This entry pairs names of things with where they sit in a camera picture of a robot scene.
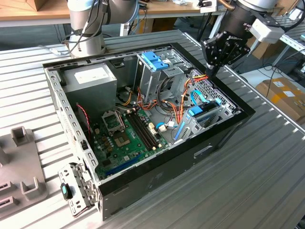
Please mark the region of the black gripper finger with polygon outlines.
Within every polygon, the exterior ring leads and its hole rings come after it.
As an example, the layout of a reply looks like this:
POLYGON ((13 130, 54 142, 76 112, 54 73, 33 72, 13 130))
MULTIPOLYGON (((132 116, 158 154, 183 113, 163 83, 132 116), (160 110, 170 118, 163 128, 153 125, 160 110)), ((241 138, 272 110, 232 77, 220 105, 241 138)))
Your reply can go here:
POLYGON ((203 56, 207 61, 207 76, 216 76, 225 60, 225 32, 219 32, 213 38, 201 40, 203 56))
POLYGON ((216 64, 214 65, 214 75, 219 72, 221 67, 235 63, 249 52, 250 48, 246 43, 227 41, 216 56, 217 59, 216 64))

